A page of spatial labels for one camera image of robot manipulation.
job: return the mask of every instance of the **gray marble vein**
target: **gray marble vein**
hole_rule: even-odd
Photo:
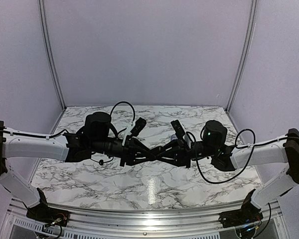
[[[57,131],[76,132],[85,117],[96,111],[110,112],[112,107],[70,107],[66,110]],[[135,106],[136,116],[147,121],[138,136],[148,147],[166,144],[174,134],[170,125],[179,120],[197,140],[206,121],[218,120],[228,128],[227,143],[233,144],[237,132],[224,110],[219,107]],[[118,106],[112,115],[117,130],[132,120],[129,106]],[[105,155],[92,159],[107,161]],[[226,180],[237,172],[220,172],[210,160],[199,161],[202,172],[212,181]],[[64,163],[43,159],[32,181],[41,188],[49,202],[100,209],[172,209],[227,203],[245,198],[248,192],[261,185],[254,167],[248,167],[235,180],[211,185],[200,176],[196,164],[177,168],[155,161],[133,167],[119,166],[119,159],[100,166],[92,160]]]

